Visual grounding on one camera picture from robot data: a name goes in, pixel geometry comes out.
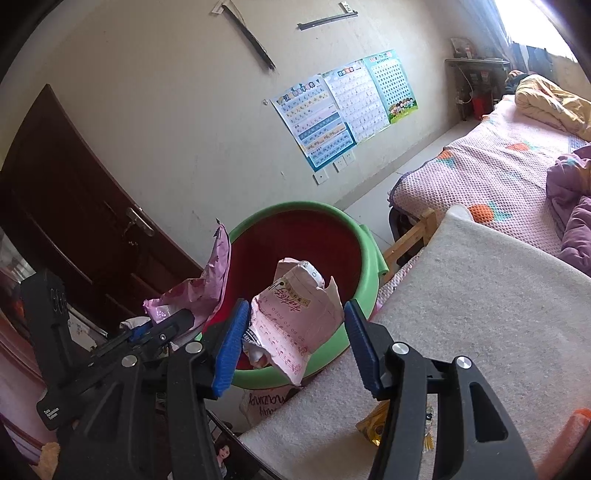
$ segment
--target gray tablecloth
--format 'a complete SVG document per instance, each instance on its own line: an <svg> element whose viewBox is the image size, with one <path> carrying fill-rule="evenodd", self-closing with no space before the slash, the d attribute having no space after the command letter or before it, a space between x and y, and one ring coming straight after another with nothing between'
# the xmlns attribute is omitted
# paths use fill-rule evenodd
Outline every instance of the gray tablecloth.
<svg viewBox="0 0 591 480"><path fill-rule="evenodd" d="M448 213L376 322L425 357L472 358L534 462L591 407L591 279L485 226ZM365 479L376 447L355 424L375 405L348 350L242 440L290 480Z"/></svg>

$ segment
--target silver screw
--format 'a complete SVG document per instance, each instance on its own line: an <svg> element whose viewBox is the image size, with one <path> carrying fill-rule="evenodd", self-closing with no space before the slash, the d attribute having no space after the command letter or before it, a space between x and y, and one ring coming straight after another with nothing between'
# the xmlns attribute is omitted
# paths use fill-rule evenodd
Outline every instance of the silver screw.
<svg viewBox="0 0 591 480"><path fill-rule="evenodd" d="M201 350L203 350L203 345L201 345L199 342L191 342L185 345L185 350L187 353L199 353Z"/></svg>
<svg viewBox="0 0 591 480"><path fill-rule="evenodd" d="M126 355L121 359L121 365L125 368L134 366L138 362L138 358L135 355Z"/></svg>
<svg viewBox="0 0 591 480"><path fill-rule="evenodd" d="M459 366L460 368L465 368L465 369L468 369L472 366L472 360L470 360L466 356L457 357L456 363L457 363L457 366Z"/></svg>
<svg viewBox="0 0 591 480"><path fill-rule="evenodd" d="M406 343L397 342L392 345L392 350L398 355L406 355L408 353L408 345Z"/></svg>

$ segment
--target trash bin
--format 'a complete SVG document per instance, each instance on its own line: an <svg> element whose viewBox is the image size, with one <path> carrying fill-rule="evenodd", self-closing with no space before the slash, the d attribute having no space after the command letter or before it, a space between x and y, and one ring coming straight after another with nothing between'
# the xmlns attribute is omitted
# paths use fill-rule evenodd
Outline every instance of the trash bin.
<svg viewBox="0 0 591 480"><path fill-rule="evenodd" d="M273 282L277 262L307 260L328 282L335 278L343 304L356 299L366 317L388 271L375 240L341 210L318 202L280 203L252 215L230 232L232 258L224 301L212 323L225 320L236 300L251 300ZM306 376L324 368L349 346L345 326L312 354ZM253 369L241 355L232 384L249 390L288 384L274 367Z"/></svg>

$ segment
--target purple plastic bag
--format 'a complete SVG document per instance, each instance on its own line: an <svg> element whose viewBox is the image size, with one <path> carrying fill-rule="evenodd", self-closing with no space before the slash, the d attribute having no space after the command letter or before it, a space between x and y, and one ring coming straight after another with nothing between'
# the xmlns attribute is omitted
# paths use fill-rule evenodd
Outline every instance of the purple plastic bag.
<svg viewBox="0 0 591 480"><path fill-rule="evenodd" d="M144 301L144 310L154 323L162 322L181 309L189 309L195 318L193 330L204 324L221 304L226 290L226 273L230 268L231 245L226 227L219 221L218 224L212 254L201 277L188 278L159 299ZM181 339L175 343L182 345Z"/></svg>

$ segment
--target tile floor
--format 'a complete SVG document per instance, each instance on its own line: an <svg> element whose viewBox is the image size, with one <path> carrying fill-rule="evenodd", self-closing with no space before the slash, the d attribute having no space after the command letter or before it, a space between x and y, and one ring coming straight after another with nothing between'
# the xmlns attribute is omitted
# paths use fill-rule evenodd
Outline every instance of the tile floor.
<svg viewBox="0 0 591 480"><path fill-rule="evenodd" d="M379 249L383 252L392 243L392 232L388 224L388 214L390 207L388 205L388 192L394 187L398 179L408 171L416 170L426 161L437 157L443 147L449 145L454 140L463 137L475 126L477 120L469 119L466 122L460 122L452 129L440 136L435 142L425 147L396 172L392 173L380 184L363 195L349 208L345 213L359 223L364 223L374 234Z"/></svg>

